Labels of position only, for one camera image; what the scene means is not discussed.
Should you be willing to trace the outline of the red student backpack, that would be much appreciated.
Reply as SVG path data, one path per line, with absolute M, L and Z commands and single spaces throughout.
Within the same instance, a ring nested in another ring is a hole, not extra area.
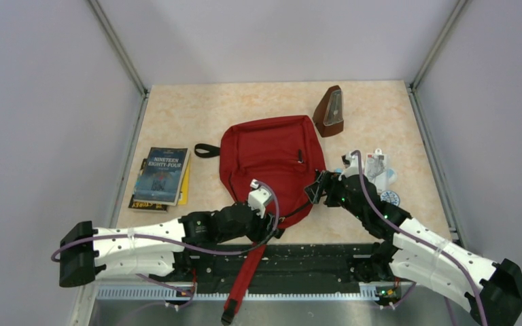
M 231 126 L 220 146 L 198 143 L 200 158 L 219 157 L 220 181 L 234 201 L 247 198 L 256 179 L 269 185 L 278 203 L 268 211 L 279 218 L 275 237 L 304 219 L 313 207 L 305 187 L 325 170 L 323 151 L 307 115 L 272 117 Z

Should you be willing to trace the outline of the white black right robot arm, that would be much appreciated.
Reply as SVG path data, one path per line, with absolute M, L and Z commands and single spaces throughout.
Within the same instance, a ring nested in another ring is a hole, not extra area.
M 400 278 L 455 302 L 479 325 L 515 325 L 522 313 L 522 271 L 509 259 L 495 262 L 429 230 L 409 212 L 383 201 L 361 175 L 322 171 L 305 188 L 313 204 L 341 207 L 378 238 L 370 257 L 350 266 L 364 283 Z

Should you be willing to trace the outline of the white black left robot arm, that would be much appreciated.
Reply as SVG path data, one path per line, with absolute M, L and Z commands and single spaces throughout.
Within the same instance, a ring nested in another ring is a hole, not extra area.
M 51 260 L 62 288 L 121 275 L 188 277 L 184 251 L 234 256 L 266 244 L 279 225 L 279 209 L 238 202 L 218 211 L 198 211 L 137 228 L 96 228 L 81 221 L 62 238 Z

